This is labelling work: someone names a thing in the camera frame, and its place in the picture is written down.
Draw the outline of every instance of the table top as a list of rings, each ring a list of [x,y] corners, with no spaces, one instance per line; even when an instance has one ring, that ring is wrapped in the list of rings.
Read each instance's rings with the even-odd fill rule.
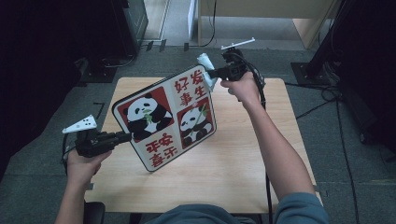
[[[115,89],[103,131],[118,132],[111,112],[119,99],[161,80],[123,77]],[[316,184],[283,80],[265,79],[267,111],[302,157]],[[118,145],[92,183],[87,202],[102,202],[107,212],[163,213],[180,204],[209,203],[230,213],[268,213],[265,168],[248,113],[218,83],[212,92],[217,130],[198,146],[156,172],[148,172],[131,144]],[[273,205],[278,200],[272,190]]]

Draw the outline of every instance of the finger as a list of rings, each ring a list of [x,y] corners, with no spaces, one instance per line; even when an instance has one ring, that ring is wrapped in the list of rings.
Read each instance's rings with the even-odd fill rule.
[[[76,156],[78,156],[78,153],[75,149],[72,149],[67,153],[67,158],[72,158],[72,157],[76,157]]]
[[[231,88],[232,85],[233,85],[233,83],[232,83],[231,81],[222,80],[222,81],[220,82],[220,85],[221,85],[222,87],[225,87],[225,88]]]
[[[100,163],[100,162],[104,161],[107,157],[109,157],[112,152],[113,152],[112,150],[109,150],[108,152],[97,155],[93,158],[93,160],[94,160],[94,162]]]
[[[246,73],[242,76],[242,78],[250,78],[250,77],[253,77],[253,73],[252,73],[252,72],[246,72]]]

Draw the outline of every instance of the blue sleeve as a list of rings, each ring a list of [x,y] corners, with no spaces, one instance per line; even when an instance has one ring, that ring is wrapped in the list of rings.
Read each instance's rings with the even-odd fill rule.
[[[274,222],[276,224],[321,224],[329,223],[329,216],[316,195],[293,193],[279,202]]]
[[[239,224],[223,208],[209,204],[180,205],[157,217],[147,224]]]

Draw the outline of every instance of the metal stand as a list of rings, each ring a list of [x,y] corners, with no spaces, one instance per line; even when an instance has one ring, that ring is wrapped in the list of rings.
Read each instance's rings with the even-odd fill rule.
[[[117,68],[101,68],[100,70],[91,70],[88,67],[81,75],[82,83],[112,83],[116,75]]]
[[[81,73],[80,87],[86,87],[87,83],[112,83],[117,72],[117,67],[92,69],[86,59],[78,61],[78,69]]]
[[[297,78],[297,83],[305,86],[305,85],[330,85],[330,80],[323,73],[322,70],[318,73],[317,76],[310,77],[306,73],[306,66],[308,63],[290,63],[291,68],[293,69],[294,75]]]

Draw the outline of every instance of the panda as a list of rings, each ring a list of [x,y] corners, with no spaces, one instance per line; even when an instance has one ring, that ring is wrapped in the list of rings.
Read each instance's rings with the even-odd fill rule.
[[[180,130],[184,146],[204,138],[212,129],[212,124],[206,118],[205,106],[194,107],[182,115]]]
[[[128,130],[134,140],[143,140],[168,126],[172,114],[159,105],[150,93],[135,100],[123,110],[128,119]]]

